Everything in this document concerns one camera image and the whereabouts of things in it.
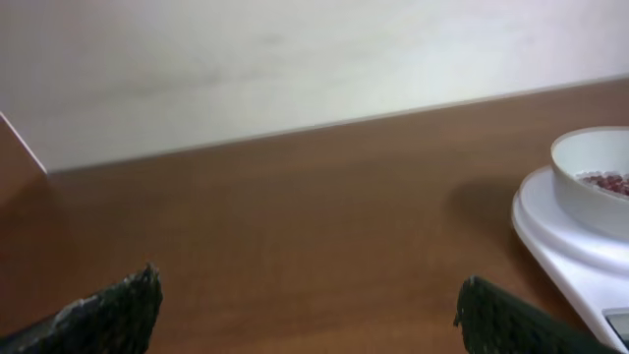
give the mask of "tabletop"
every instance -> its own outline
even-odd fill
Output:
[[[0,333],[146,262],[149,353],[463,353],[470,275],[584,328],[510,223],[562,133],[623,125],[629,80],[67,171],[0,214]]]

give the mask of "food in bowl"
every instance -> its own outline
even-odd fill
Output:
[[[579,180],[617,195],[629,197],[629,175],[622,176],[615,172],[593,172],[582,175]]]

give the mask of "red beans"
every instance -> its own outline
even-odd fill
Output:
[[[581,178],[581,181],[629,197],[629,175],[621,176],[617,173],[588,173],[586,177]]]

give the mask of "round weighing plate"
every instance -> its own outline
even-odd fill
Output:
[[[550,167],[530,174],[518,195],[518,216],[534,233],[530,236],[585,264],[629,275],[629,242],[600,235],[568,216],[554,197]]]

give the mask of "white edge strip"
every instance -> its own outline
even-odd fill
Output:
[[[35,154],[32,152],[29,145],[27,145],[27,142],[25,142],[24,139],[22,139],[22,137],[20,136],[20,133],[18,133],[15,127],[11,124],[11,122],[9,122],[9,119],[2,112],[0,112],[0,118],[2,118],[7,123],[7,126],[9,126],[9,129],[11,129],[11,131],[13,132],[13,134],[15,134],[16,137],[18,137],[18,140],[20,141],[20,143],[22,143],[22,146],[24,146],[24,148],[29,152],[30,157],[32,157],[32,159],[37,163],[37,165],[43,171],[43,173],[48,174],[48,171],[46,171],[46,167],[43,166],[41,161],[39,161],[37,156],[35,156]]]

